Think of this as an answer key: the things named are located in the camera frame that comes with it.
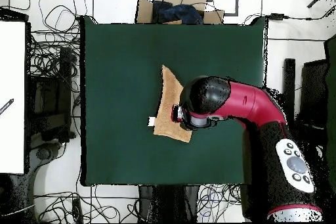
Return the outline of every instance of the green tablecloth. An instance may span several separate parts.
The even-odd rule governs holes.
[[[162,64],[182,85],[206,75],[261,86],[264,23],[93,24],[85,17],[86,184],[243,183],[238,122],[195,131],[184,143],[154,135],[147,121],[161,98]]]

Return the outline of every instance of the tangled wires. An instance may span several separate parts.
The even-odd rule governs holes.
[[[65,82],[66,86],[68,86],[73,93],[78,93],[79,89],[75,90],[72,88],[72,83],[74,81],[67,83],[64,76],[60,73],[60,50],[61,48],[67,47],[72,54],[71,77],[75,78],[79,76],[79,65],[77,64],[77,61],[79,60],[79,22],[77,19],[76,2],[75,0],[72,0],[74,11],[71,11],[64,5],[57,5],[44,16],[41,9],[41,1],[42,0],[39,0],[39,9],[41,11],[43,25],[48,28],[48,30],[31,32],[31,76],[56,78],[57,80]],[[86,0],[84,0],[84,3],[86,9],[84,15],[86,15]],[[62,8],[62,11],[58,16],[55,25],[51,26],[48,18],[59,8]],[[59,30],[57,24],[64,12],[68,12],[73,16],[73,22],[68,29]]]
[[[140,220],[145,221],[145,219],[141,218],[137,209],[137,204],[140,201],[140,199],[136,199],[133,205],[128,204],[127,209],[129,213],[125,217],[121,217],[121,214],[117,208],[113,206],[102,206],[100,204],[98,197],[96,196],[96,187],[94,190],[94,197],[98,202],[97,206],[92,204],[92,198],[91,201],[89,201],[87,199],[84,199],[77,192],[51,193],[46,195],[35,196],[35,198],[41,198],[41,197],[55,197],[55,200],[53,201],[52,204],[48,205],[43,212],[39,214],[37,219],[38,223],[75,224],[78,220],[78,212],[74,210],[74,207],[72,206],[72,201],[76,198],[79,198],[80,201],[82,201],[86,205],[89,205],[90,207],[90,211],[85,212],[81,216],[84,224],[90,224],[92,223],[92,220],[98,217],[103,218],[103,220],[106,223],[123,223],[131,215],[137,217]],[[114,211],[113,216],[106,215],[106,212],[108,210]]]
[[[222,217],[225,222],[224,213],[233,205],[240,205],[239,185],[206,185],[199,193],[198,200],[198,221],[218,222]]]

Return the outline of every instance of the robot control buttons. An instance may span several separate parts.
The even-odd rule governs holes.
[[[299,174],[293,174],[292,178],[296,181],[300,181],[301,180],[301,176]]]
[[[289,150],[288,148],[284,150],[284,153],[287,154],[288,156],[291,155],[291,150]]]
[[[289,168],[291,168],[296,173],[304,174],[307,172],[306,163],[302,159],[296,156],[292,156],[288,158],[287,165]]]
[[[276,143],[276,153],[286,181],[295,189],[313,193],[314,183],[299,147],[290,139],[281,139]]]
[[[303,178],[303,181],[310,184],[309,178],[307,176],[303,176],[302,178]]]

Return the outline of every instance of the white object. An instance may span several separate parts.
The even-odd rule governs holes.
[[[0,21],[0,173],[24,173],[24,22]]]
[[[155,117],[148,117],[148,127],[153,127],[155,125]]]
[[[322,221],[321,212],[307,208],[293,208],[277,211],[270,214],[267,219],[269,219],[271,216],[273,216],[275,222]]]
[[[276,152],[288,183],[303,192],[314,192],[308,164],[297,145],[292,140],[282,139],[276,144]]]

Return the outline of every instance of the white floor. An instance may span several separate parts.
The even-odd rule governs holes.
[[[214,0],[218,9],[224,9],[225,12],[235,12],[235,0]],[[224,17],[224,23],[237,24],[242,23],[247,16],[255,13],[270,14],[271,12],[284,13],[285,15],[297,18],[313,17],[318,18],[325,14],[336,0],[320,0],[311,9],[306,6],[311,0],[239,0],[239,16]],[[0,0],[0,5],[8,5],[9,0]],[[41,11],[45,15],[57,5],[65,5],[74,11],[73,0],[31,0],[29,10],[22,11],[30,16],[31,30],[47,30],[42,23]],[[10,0],[10,5],[25,9],[28,6],[28,0]],[[77,14],[93,15],[98,23],[134,23],[137,0],[75,0]],[[60,8],[54,12],[54,15],[48,18],[50,24],[54,24],[60,14]],[[284,20],[279,22],[270,22],[268,29],[268,73],[267,84],[270,88],[282,91],[282,66],[285,58],[295,58],[296,60],[296,79],[295,87],[301,85],[301,68],[305,62],[319,60],[325,58],[323,41],[336,34],[334,28],[335,13],[317,21],[305,20]],[[67,28],[71,25],[73,17],[64,12],[61,16],[58,28]],[[298,103],[300,90],[296,92],[296,112],[299,110]],[[77,109],[75,116],[80,115]],[[79,137],[71,140],[67,145],[65,154],[62,158],[53,161],[47,166],[43,166],[35,181],[35,195],[45,195],[56,192],[75,192],[75,183],[79,173],[79,161],[81,154],[81,145]],[[87,197],[90,202],[90,188],[78,186],[79,194]],[[111,186],[99,185],[96,195],[102,206],[116,207],[121,218],[125,217],[129,212],[128,204],[134,204],[138,196],[138,188],[136,186]],[[40,214],[55,198],[37,198],[36,213]],[[98,205],[97,199],[93,198],[93,204]],[[71,204],[68,202],[68,209],[71,210]],[[83,213],[90,211],[89,205],[82,203]],[[105,214],[114,217],[116,212],[108,209]],[[208,216],[204,220],[203,216],[199,216],[199,222],[212,222],[213,218]],[[234,205],[225,211],[226,222],[242,222],[242,210],[240,206]],[[48,213],[45,219],[55,219],[53,213]],[[136,222],[136,217],[130,216],[124,222]],[[102,216],[98,216],[93,223],[105,223],[106,220]],[[118,222],[118,217],[111,219],[110,222]]]

